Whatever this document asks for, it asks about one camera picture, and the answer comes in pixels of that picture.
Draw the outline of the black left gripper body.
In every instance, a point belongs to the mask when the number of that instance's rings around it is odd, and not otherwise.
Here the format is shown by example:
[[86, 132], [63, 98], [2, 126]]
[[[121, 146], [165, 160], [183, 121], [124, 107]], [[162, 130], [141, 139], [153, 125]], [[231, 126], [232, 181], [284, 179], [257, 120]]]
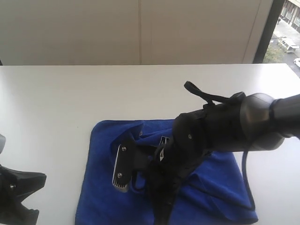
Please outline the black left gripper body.
[[0, 223], [17, 225], [14, 189], [17, 185], [17, 171], [0, 166]]

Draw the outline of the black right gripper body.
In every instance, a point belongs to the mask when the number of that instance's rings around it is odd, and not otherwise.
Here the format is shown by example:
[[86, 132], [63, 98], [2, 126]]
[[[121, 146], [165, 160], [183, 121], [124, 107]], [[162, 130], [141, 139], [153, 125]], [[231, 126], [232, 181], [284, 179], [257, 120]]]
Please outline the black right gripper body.
[[154, 211], [171, 211], [183, 181], [188, 176], [185, 150], [155, 150], [145, 177]]

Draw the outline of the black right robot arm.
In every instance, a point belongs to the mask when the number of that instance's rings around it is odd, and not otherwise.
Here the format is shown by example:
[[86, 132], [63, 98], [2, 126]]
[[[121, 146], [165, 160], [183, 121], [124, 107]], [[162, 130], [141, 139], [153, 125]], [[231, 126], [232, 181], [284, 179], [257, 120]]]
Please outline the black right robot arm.
[[170, 139], [158, 146], [146, 170], [157, 225], [168, 224], [183, 181], [212, 152], [275, 150], [284, 139], [300, 136], [299, 95], [196, 95], [206, 105], [174, 120]]

